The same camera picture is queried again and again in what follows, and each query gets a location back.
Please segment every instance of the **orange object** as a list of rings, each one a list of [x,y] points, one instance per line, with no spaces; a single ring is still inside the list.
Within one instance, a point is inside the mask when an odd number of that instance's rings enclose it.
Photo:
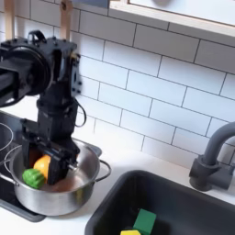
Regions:
[[[50,156],[44,155],[35,162],[33,169],[39,170],[44,175],[46,180],[48,180],[49,164],[50,164]]]

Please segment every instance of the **metal pot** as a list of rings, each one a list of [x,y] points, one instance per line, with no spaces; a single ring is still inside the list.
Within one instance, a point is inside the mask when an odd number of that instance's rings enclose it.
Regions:
[[[11,159],[10,172],[13,179],[0,174],[0,177],[15,185],[18,201],[27,209],[45,216],[65,215],[79,209],[93,193],[94,184],[111,174],[110,166],[98,159],[97,155],[86,145],[76,142],[81,152],[78,155],[78,168],[70,171],[67,177],[56,185],[44,185],[40,190],[26,185],[22,179],[25,170],[21,148]],[[108,168],[107,175],[96,179],[100,163]]]

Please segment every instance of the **subway tile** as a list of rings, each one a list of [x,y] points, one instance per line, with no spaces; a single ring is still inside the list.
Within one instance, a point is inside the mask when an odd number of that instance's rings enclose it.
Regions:
[[[0,32],[0,42],[5,40],[6,40],[5,33]]]
[[[158,100],[152,102],[150,117],[201,135],[206,134],[210,121],[210,117]]]
[[[55,28],[55,36],[60,37],[60,29]],[[97,60],[102,60],[104,51],[104,41],[94,37],[71,31],[71,41],[77,44],[77,52],[81,55],[88,56]]]
[[[225,73],[168,57],[162,58],[159,77],[219,94]]]
[[[127,21],[81,12],[80,32],[131,46],[136,25]]]
[[[37,121],[38,109],[36,102],[37,98],[34,96],[26,96],[17,104],[8,107],[2,107],[0,110],[19,118],[27,118],[33,121]]]
[[[106,42],[104,62],[114,63],[131,70],[156,76],[160,60],[160,55],[109,41]]]
[[[142,151],[188,169],[191,168],[194,159],[197,158],[197,155],[192,152],[178,149],[172,145],[148,137],[144,138]]]
[[[128,72],[127,69],[86,57],[82,57],[79,64],[82,76],[122,88],[126,87]]]
[[[188,88],[184,107],[226,121],[234,121],[235,101]]]
[[[71,30],[78,31],[80,11],[74,9],[71,16]],[[59,5],[40,0],[31,0],[31,18],[42,23],[59,27],[61,10]]]
[[[137,151],[141,150],[143,142],[142,135],[100,120],[95,123],[95,135],[107,146],[118,146]]]
[[[235,87],[235,75],[227,74],[221,95],[227,98],[235,99],[234,88]]]
[[[199,39],[137,25],[134,46],[162,55],[193,62]]]
[[[120,108],[84,96],[77,97],[77,100],[83,106],[87,115],[119,125],[121,118]]]
[[[29,18],[30,0],[15,0],[15,15],[18,17]],[[0,11],[4,12],[4,0],[0,0]]]
[[[84,122],[84,115],[78,113],[76,124],[82,125]],[[95,119],[93,117],[87,117],[86,122],[83,127],[75,128],[74,133],[72,134],[73,138],[80,139],[83,135],[92,134],[94,133],[94,126],[95,126]]]
[[[151,26],[155,28],[161,28],[167,30],[168,22],[162,21],[156,18],[143,17],[140,15],[131,14],[124,11],[118,11],[115,9],[109,9],[108,15],[114,18],[124,19],[130,22],[135,22],[141,25]]]
[[[123,110],[122,128],[130,129],[148,137],[171,143],[175,127]]]
[[[228,73],[235,73],[235,48],[201,40],[196,63]]]
[[[207,132],[207,136],[208,136],[208,137],[212,137],[212,135],[213,135],[218,129],[220,129],[221,127],[223,127],[223,126],[226,125],[226,124],[228,124],[227,121],[222,121],[222,120],[218,120],[218,119],[212,118],[212,120],[211,120],[211,122],[210,122],[210,125],[209,125],[208,132]],[[235,137],[232,137],[232,138],[228,139],[228,140],[226,141],[226,143],[235,146]]]
[[[130,71],[127,89],[180,106],[184,99],[186,87]]]
[[[112,106],[119,106],[144,116],[149,115],[151,108],[150,98],[107,84],[100,84],[98,99]]]
[[[199,39],[211,40],[211,41],[226,44],[232,47],[235,46],[235,41],[233,37],[205,31],[205,30],[198,29],[198,28],[191,28],[188,26],[177,25],[177,24],[171,23],[169,27],[169,31],[180,33],[180,34],[185,34],[185,35],[196,37]]]
[[[17,36],[27,38],[28,33],[32,30],[35,30],[35,28],[43,32],[46,38],[52,37],[53,35],[53,26],[17,17],[15,25]]]
[[[75,88],[76,91],[81,90],[81,94],[84,96],[97,99],[99,91],[99,82],[82,76],[80,76],[79,80],[82,82],[82,86],[80,86],[78,82],[76,82],[73,83],[73,88]]]
[[[55,2],[57,4],[60,4],[61,0],[55,0]],[[99,15],[107,16],[107,9],[105,9],[103,7],[91,6],[91,5],[82,4],[82,3],[73,3],[73,7],[81,9],[81,10],[84,10],[84,11],[89,11],[89,12],[97,13]]]
[[[173,137],[173,145],[187,151],[192,151],[196,154],[204,154],[209,142],[209,138],[196,135],[183,129],[176,129]],[[219,155],[218,160],[229,164],[235,148],[224,144]]]

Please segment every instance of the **white countertop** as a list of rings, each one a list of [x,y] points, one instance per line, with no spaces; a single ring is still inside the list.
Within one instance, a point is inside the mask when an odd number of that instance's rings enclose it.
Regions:
[[[97,142],[94,140],[89,142],[97,145]],[[86,223],[105,198],[107,192],[123,173],[131,170],[145,170],[181,185],[191,187],[188,178],[189,170],[181,166],[165,162],[138,151],[110,150],[104,146],[101,149],[106,149],[100,158],[111,165],[112,174],[95,185],[90,200],[80,210],[67,216],[47,217],[39,223],[32,223],[0,208],[1,231],[5,231],[7,234],[27,235],[47,235],[52,233],[57,235],[83,235]],[[104,173],[106,173],[106,167],[102,165],[100,174]],[[231,186],[229,191],[213,189],[208,194],[235,205],[235,186]]]

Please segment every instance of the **faucet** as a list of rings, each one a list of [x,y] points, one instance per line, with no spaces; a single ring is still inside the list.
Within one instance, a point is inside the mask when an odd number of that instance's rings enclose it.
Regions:
[[[190,184],[199,191],[209,191],[212,185],[229,189],[235,165],[228,168],[221,165],[217,158],[224,142],[235,136],[235,122],[218,129],[211,137],[204,155],[194,160],[189,177]]]

